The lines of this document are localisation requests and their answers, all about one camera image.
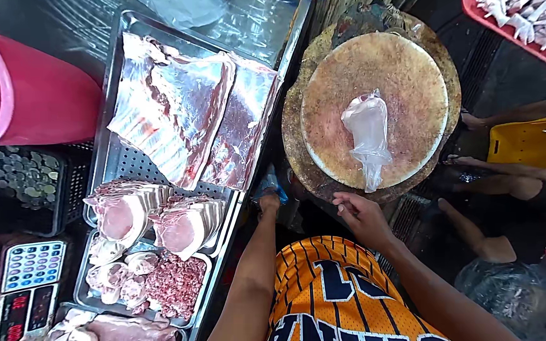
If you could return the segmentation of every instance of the pink bucket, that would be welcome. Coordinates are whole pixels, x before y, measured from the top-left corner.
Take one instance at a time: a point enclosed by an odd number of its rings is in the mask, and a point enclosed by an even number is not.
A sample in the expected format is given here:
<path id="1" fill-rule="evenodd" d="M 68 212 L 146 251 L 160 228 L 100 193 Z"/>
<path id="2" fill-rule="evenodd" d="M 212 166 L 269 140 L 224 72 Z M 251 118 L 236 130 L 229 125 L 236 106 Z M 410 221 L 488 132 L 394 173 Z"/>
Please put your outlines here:
<path id="1" fill-rule="evenodd" d="M 0 144 L 93 138 L 100 98 L 77 67 L 0 35 Z"/>

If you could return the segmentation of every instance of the yellow plastic tray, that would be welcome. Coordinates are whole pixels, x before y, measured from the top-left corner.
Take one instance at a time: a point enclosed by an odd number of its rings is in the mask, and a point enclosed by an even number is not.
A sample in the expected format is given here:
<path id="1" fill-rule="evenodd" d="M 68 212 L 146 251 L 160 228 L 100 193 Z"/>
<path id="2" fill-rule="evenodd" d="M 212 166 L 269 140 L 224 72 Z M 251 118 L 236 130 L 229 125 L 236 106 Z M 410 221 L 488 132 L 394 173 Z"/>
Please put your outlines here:
<path id="1" fill-rule="evenodd" d="M 488 162 L 546 168 L 546 118 L 499 124 L 490 129 Z"/>

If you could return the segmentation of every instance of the black plastic basket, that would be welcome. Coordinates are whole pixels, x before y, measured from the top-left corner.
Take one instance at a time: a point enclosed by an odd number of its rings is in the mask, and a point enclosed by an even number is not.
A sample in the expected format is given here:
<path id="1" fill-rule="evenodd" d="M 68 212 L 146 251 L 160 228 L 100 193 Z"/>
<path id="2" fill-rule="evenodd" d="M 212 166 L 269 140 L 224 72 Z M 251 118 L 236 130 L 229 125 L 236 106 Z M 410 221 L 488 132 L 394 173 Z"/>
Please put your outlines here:
<path id="1" fill-rule="evenodd" d="M 40 197 L 25 195 L 26 188 L 18 186 L 18 180 L 16 179 L 13 180 L 16 189 L 11 187 L 12 180 L 8 182 L 10 187 L 2 187 L 0 183 L 0 230 L 9 232 L 23 231 L 38 236 L 55 236 L 64 231 L 64 227 L 68 223 L 81 217 L 83 210 L 82 199 L 86 195 L 87 175 L 92 156 L 91 147 L 88 144 L 13 146 L 10 148 L 0 146 L 0 152 L 4 153 L 3 159 L 0 159 L 0 175 L 2 172 L 5 174 L 5 177 L 0 177 L 0 182 L 8 180 L 10 174 L 19 176 L 20 171 L 9 170 L 10 166 L 6 168 L 9 173 L 2 170 L 4 161 L 10 161 L 9 158 L 12 154 L 16 155 L 15 158 L 20 157 L 22 159 L 22 161 L 16 161 L 21 164 L 27 159 L 33 161 L 28 166 L 23 166 L 29 167 L 24 171 L 33 168 L 40 170 L 41 166 L 33 167 L 33 165 L 36 165 L 35 161 L 37 160 L 31 158 L 35 153 L 40 157 L 43 156 L 42 159 L 48 157 L 48 160 L 51 161 L 51 158 L 54 158 L 56 162 L 53 163 L 52 161 L 50 163 L 50 165 L 54 165 L 50 167 L 50 170 L 52 173 L 57 173 L 56 179 L 46 179 L 50 181 L 48 190 L 52 191 L 52 188 L 54 188 L 53 197 L 47 200 L 45 198 L 42 200 L 41 197 L 45 194 L 45 190 L 32 190 L 30 192 L 32 195 L 39 193 Z M 40 171 L 35 176 L 42 178 L 43 175 Z M 22 180 L 20 180 L 23 184 L 25 180 L 28 181 L 26 176 L 30 175 L 23 175 Z M 29 187 L 37 189 L 38 186 L 39 184 Z"/>

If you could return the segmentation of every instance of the red plastic container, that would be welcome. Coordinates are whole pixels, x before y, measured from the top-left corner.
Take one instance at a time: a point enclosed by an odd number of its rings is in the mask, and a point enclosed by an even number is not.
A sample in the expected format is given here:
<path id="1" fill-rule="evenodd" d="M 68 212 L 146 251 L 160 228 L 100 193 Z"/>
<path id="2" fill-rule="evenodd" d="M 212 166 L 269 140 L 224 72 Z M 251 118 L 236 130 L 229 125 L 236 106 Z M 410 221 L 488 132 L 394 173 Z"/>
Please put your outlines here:
<path id="1" fill-rule="evenodd" d="M 514 27 L 509 25 L 498 27 L 496 25 L 496 19 L 494 19 L 494 17 L 489 16 L 488 18 L 484 18 L 483 16 L 486 15 L 487 12 L 483 9 L 477 8 L 477 0 L 462 0 L 462 5 L 465 14 L 473 18 L 475 21 L 495 31 L 499 35 L 502 35 L 513 43 L 518 44 L 526 51 L 532 53 L 546 63 L 546 50 L 541 51 L 541 46 L 537 43 L 529 43 L 526 45 L 522 43 L 521 40 L 513 38 L 513 35 L 515 34 Z"/>
<path id="2" fill-rule="evenodd" d="M 0 35 L 0 145 L 93 138 L 100 98 L 79 68 Z"/>

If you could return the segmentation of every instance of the yellow jersey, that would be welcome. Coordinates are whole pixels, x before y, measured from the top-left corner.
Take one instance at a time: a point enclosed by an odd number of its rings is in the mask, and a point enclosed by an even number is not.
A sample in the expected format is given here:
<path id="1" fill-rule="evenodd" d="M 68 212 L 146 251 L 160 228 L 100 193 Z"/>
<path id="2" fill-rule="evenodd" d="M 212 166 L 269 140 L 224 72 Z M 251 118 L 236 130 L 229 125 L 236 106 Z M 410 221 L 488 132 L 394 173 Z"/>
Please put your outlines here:
<path id="1" fill-rule="evenodd" d="M 269 341 L 438 341 L 413 314 L 372 252 L 337 236 L 317 236 L 277 255 Z"/>

